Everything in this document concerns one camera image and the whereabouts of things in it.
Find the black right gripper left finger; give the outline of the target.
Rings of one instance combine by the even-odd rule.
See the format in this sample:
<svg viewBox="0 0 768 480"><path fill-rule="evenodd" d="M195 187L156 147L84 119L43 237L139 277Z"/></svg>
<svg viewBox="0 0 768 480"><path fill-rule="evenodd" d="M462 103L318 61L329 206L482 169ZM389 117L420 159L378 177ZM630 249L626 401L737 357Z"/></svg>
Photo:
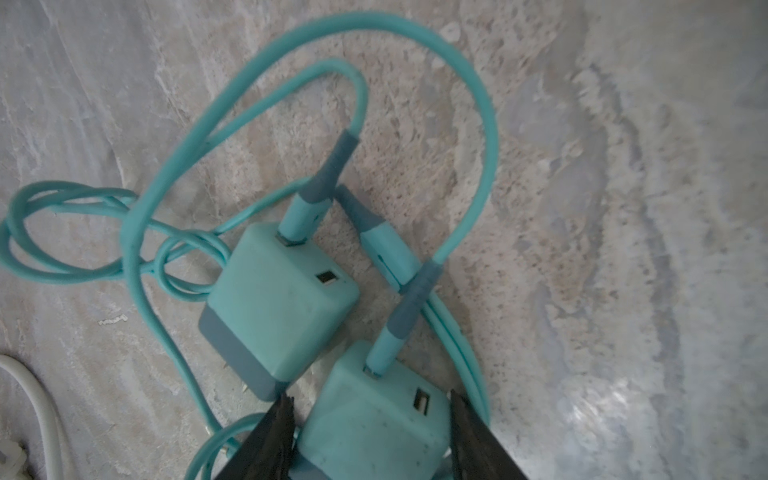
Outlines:
<svg viewBox="0 0 768 480"><path fill-rule="evenodd" d="M288 479L295 429L294 399L282 394L216 479Z"/></svg>

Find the teal charger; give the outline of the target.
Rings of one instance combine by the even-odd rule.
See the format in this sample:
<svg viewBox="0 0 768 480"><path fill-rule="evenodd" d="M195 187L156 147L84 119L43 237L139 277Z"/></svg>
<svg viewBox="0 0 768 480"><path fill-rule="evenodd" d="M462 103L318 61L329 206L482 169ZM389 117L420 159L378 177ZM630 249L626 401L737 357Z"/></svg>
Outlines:
<svg viewBox="0 0 768 480"><path fill-rule="evenodd" d="M399 362L364 371L358 341L335 362L295 446L291 479L431 479L450 446L447 394Z"/></svg>
<svg viewBox="0 0 768 480"><path fill-rule="evenodd" d="M208 295L199 331L251 392L275 401L318 357L360 296L316 243L246 228Z"/></svg>

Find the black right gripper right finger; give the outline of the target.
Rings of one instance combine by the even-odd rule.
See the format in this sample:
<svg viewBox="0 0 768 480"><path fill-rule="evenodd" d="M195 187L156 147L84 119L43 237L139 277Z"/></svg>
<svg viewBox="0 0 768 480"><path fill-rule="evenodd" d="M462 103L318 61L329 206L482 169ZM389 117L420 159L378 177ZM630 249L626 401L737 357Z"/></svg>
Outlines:
<svg viewBox="0 0 768 480"><path fill-rule="evenodd" d="M450 392L450 422L453 479L528 479L469 400L455 390Z"/></svg>

